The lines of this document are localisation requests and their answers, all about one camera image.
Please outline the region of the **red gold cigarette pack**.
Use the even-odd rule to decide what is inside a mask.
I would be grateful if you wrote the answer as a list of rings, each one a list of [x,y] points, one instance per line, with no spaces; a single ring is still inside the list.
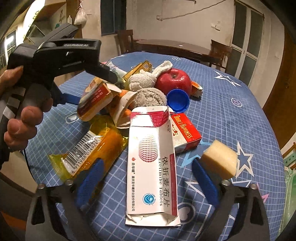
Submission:
[[[77,107],[77,114],[82,121],[90,121],[105,108],[122,90],[99,77],[94,77],[84,90]]]

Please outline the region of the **yellow sponge block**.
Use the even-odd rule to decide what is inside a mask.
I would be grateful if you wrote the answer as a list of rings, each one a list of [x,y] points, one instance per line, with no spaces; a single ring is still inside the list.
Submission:
[[[201,156],[202,166],[218,174],[222,179],[231,179],[236,174],[237,153],[222,142],[215,140]]]

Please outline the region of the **yellow snack wrapper with barcode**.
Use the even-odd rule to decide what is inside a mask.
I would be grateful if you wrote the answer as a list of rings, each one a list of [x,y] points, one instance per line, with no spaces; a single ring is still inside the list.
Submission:
[[[110,116],[96,115],[89,123],[89,131],[70,152],[49,155],[62,181],[76,178],[81,171],[89,169],[96,159],[103,160],[105,176],[128,144],[128,137],[115,127]]]

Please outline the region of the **red Double Happiness cigarette box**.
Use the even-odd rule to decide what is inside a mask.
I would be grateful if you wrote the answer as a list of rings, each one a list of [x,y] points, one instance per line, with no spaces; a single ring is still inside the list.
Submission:
[[[201,134],[184,113],[171,115],[171,128],[176,154],[195,149],[202,139]]]

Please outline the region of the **white medicine box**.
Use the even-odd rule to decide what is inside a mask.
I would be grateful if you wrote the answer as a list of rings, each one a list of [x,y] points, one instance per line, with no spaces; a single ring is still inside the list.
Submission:
[[[135,108],[130,116],[126,225],[181,224],[176,156],[168,106]]]

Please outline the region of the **blue plastic bottle cap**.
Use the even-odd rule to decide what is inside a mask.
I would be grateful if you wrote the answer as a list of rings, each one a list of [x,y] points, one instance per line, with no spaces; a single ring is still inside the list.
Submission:
[[[190,98],[184,90],[173,89],[166,95],[168,106],[175,113],[184,113],[190,104]]]

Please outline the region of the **hanging white plastic bag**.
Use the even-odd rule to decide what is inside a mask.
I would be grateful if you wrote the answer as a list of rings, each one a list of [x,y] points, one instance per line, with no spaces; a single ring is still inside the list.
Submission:
[[[87,14],[82,6],[83,1],[79,1],[79,7],[74,19],[74,25],[85,25],[87,22]]]

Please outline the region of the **white silver foil wrapper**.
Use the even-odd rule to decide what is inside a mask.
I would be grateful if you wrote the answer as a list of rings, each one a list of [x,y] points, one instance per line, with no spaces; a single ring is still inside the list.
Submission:
[[[108,66],[111,70],[111,72],[114,72],[117,76],[118,79],[122,79],[126,74],[127,72],[118,68],[117,66],[115,66],[112,61],[106,61],[106,62],[103,62],[104,65]]]

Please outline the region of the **dark window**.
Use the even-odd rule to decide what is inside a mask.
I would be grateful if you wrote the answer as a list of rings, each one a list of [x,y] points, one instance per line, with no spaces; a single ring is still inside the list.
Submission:
[[[111,35],[126,29],[126,0],[100,1],[101,34]]]

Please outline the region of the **left wooden chair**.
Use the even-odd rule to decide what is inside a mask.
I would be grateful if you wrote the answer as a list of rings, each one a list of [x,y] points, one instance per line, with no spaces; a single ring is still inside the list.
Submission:
[[[133,30],[118,30],[117,37],[121,54],[131,53],[135,51]]]

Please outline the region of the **wooden chair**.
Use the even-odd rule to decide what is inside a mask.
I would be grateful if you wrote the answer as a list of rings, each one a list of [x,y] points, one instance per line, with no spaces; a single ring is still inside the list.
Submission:
[[[232,53],[233,48],[217,41],[211,40],[210,56],[212,57],[209,66],[215,65],[216,67],[227,70],[228,59]]]
[[[117,37],[121,54],[131,53],[135,51],[133,30],[118,30]]]

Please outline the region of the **yellow gold small box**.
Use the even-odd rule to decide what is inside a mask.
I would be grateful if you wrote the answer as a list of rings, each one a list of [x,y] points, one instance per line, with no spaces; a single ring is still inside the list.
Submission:
[[[144,71],[148,71],[150,72],[152,70],[152,64],[145,60],[144,62],[139,63],[137,66],[135,66],[134,68],[132,68],[132,70],[130,70],[130,72],[126,73],[126,75],[123,77],[124,82],[127,82],[128,79],[134,75],[140,72],[140,70],[144,70]]]

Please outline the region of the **blue star patterned tablecloth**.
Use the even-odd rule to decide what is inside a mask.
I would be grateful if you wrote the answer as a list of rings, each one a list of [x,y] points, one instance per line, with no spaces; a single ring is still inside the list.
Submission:
[[[86,211],[100,240],[195,240],[214,212],[192,175],[191,162],[203,154],[211,142],[219,140],[238,155],[234,185],[259,187],[265,205],[270,240],[278,236],[285,205],[284,164],[278,142],[266,115],[249,88],[233,76],[185,58],[134,52],[111,59],[111,66],[130,71],[148,60],[153,67],[170,60],[173,68],[185,71],[203,87],[201,99],[191,99],[186,116],[202,136],[196,149],[176,156],[178,209],[181,226],[143,228],[125,224],[127,148],[104,179],[102,190]],[[51,154],[66,154],[89,130],[79,120],[76,106],[58,105],[45,113],[36,137],[26,148],[30,170],[36,182],[60,185],[49,160]]]

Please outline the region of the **red apple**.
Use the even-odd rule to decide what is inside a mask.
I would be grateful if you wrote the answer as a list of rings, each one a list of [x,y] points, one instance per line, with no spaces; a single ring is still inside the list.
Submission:
[[[162,73],[154,85],[154,88],[162,91],[167,95],[173,89],[181,89],[190,96],[192,83],[189,75],[180,69],[172,68]]]

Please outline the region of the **dark wooden dining table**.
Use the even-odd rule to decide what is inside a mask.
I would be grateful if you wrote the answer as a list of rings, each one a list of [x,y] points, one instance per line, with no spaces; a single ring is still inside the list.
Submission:
[[[219,59],[211,50],[185,42],[173,40],[138,40],[135,44],[137,51],[171,55],[186,58],[194,62],[206,62],[215,65]]]

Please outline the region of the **orange torn small carton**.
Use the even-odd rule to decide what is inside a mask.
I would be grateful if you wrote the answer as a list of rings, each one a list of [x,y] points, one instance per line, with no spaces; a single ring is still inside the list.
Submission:
[[[203,87],[199,85],[198,83],[191,81],[192,84],[192,91],[191,91],[191,96],[199,98],[203,94]]]

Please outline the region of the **white glass double door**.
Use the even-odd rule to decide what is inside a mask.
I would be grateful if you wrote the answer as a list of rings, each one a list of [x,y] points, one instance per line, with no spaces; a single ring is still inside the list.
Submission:
[[[241,1],[234,1],[234,9],[232,52],[227,60],[226,73],[248,85],[258,61],[264,15]]]

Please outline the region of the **right wooden chair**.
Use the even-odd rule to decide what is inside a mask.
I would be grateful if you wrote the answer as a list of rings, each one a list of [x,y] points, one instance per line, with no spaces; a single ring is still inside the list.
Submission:
[[[228,59],[232,53],[233,48],[217,41],[211,40],[210,56],[212,57],[209,66],[215,65],[216,67],[227,70]]]

